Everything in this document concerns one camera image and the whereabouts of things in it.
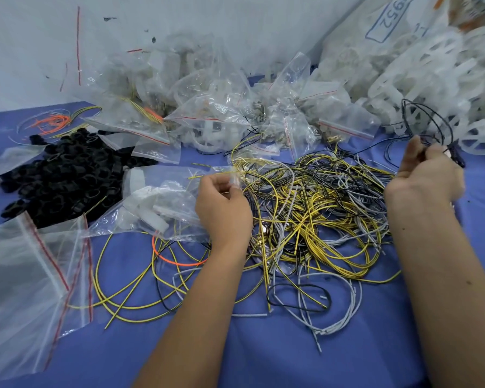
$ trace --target right hand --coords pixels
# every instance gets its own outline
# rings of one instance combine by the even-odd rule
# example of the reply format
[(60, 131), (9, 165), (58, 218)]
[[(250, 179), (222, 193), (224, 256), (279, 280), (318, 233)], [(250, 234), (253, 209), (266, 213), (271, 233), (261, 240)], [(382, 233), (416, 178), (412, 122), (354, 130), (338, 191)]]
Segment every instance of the right hand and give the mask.
[(243, 192), (230, 184), (228, 174), (211, 174), (201, 178), (196, 213), (210, 235), (212, 249), (231, 247), (246, 255), (253, 229), (253, 214)]
[(399, 171), (384, 191), (387, 201), (405, 188), (423, 189), (448, 202), (463, 195), (463, 169), (444, 154), (445, 146), (433, 144), (425, 152), (424, 149), (419, 136), (413, 136), (408, 142)]

